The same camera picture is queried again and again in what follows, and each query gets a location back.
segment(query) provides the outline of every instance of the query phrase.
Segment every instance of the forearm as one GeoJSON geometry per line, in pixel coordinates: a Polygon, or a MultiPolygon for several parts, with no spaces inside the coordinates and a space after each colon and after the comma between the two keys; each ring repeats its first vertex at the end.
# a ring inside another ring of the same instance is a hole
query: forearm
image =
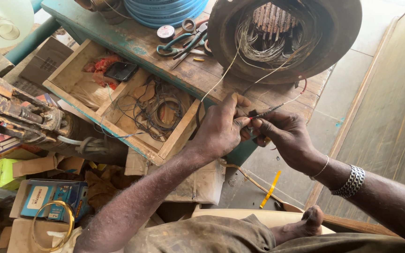
{"type": "Polygon", "coordinates": [[[185,178],[204,166],[193,150],[184,149],[160,169],[122,191],[83,230],[74,252],[120,250],[185,178]]]}
{"type": "MultiPolygon", "coordinates": [[[[326,162],[318,161],[318,171],[326,162]]],[[[316,177],[330,190],[342,187],[351,175],[351,167],[334,159],[329,159],[325,170],[316,177]]],[[[380,224],[405,239],[405,186],[382,176],[365,172],[365,180],[359,191],[346,198],[380,224]]]]}

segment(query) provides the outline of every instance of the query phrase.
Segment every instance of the red wire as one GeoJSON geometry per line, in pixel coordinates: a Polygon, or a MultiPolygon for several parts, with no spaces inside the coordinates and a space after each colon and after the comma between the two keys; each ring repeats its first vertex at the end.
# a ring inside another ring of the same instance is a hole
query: red wire
{"type": "Polygon", "coordinates": [[[304,78],[304,80],[306,80],[306,84],[304,85],[304,89],[300,93],[300,94],[303,94],[306,91],[306,88],[307,88],[307,78],[304,76],[304,74],[301,74],[301,76],[304,78]]]}

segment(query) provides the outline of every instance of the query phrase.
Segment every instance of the wooden box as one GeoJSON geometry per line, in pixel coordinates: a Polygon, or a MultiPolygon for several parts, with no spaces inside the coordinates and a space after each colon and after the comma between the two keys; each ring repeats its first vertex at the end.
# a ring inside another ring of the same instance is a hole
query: wooden box
{"type": "MultiPolygon", "coordinates": [[[[133,121],[115,108],[115,104],[132,104],[135,101],[131,96],[134,90],[145,84],[151,73],[139,68],[138,71],[126,82],[122,82],[115,90],[103,88],[96,83],[87,83],[85,89],[91,92],[106,93],[107,96],[99,96],[101,101],[99,109],[93,110],[85,105],[82,100],[76,99],[77,95],[73,90],[83,87],[75,87],[87,73],[82,72],[82,68],[90,61],[100,57],[106,49],[94,41],[86,40],[82,45],[57,68],[56,71],[43,83],[43,86],[51,90],[59,98],[76,108],[79,112],[87,116],[94,123],[100,125],[107,133],[115,137],[122,137],[132,134],[135,131],[133,121]]],[[[172,131],[168,139],[160,148],[154,147],[144,141],[144,138],[151,138],[148,134],[133,135],[127,138],[120,138],[121,141],[130,146],[133,150],[143,155],[156,165],[161,165],[172,155],[178,153],[196,128],[196,111],[200,104],[199,100],[189,103],[189,108],[176,128],[172,131]]],[[[204,115],[204,107],[201,107],[200,118],[204,115]]]]}

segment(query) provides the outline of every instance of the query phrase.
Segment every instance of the gold ring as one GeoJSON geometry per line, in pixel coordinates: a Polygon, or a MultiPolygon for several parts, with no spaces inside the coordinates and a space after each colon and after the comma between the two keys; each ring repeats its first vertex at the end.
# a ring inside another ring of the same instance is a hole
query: gold ring
{"type": "Polygon", "coordinates": [[[65,203],[64,201],[61,201],[61,200],[52,200],[52,201],[49,201],[48,203],[44,204],[44,205],[37,211],[36,215],[34,216],[34,219],[32,220],[32,226],[31,226],[31,229],[32,229],[32,240],[33,240],[34,243],[37,245],[37,247],[38,247],[39,249],[43,250],[43,251],[49,251],[49,252],[51,252],[51,251],[54,251],[54,250],[58,250],[58,249],[60,249],[61,247],[63,247],[64,244],[67,243],[68,240],[70,239],[71,233],[72,233],[72,231],[73,231],[73,227],[74,227],[74,215],[73,215],[73,210],[71,209],[71,206],[70,206],[69,204],[65,203]],[[37,216],[38,216],[38,214],[40,213],[40,211],[41,211],[43,208],[47,207],[48,205],[52,205],[52,204],[56,204],[56,205],[59,205],[59,206],[63,207],[64,210],[67,212],[68,217],[69,217],[68,232],[67,232],[67,234],[65,235],[65,237],[62,239],[62,241],[60,242],[60,244],[57,245],[56,247],[53,247],[53,248],[43,248],[43,247],[40,246],[40,245],[37,243],[37,241],[35,240],[34,224],[35,224],[35,220],[37,219],[37,216]]]}

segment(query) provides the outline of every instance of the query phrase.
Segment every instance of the smartphone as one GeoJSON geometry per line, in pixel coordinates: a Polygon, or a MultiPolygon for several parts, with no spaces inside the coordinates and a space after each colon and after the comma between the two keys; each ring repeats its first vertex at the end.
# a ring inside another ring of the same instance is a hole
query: smartphone
{"type": "Polygon", "coordinates": [[[107,68],[104,76],[113,78],[115,80],[120,80],[121,82],[126,82],[136,72],[137,69],[137,64],[114,62],[107,68]]]}

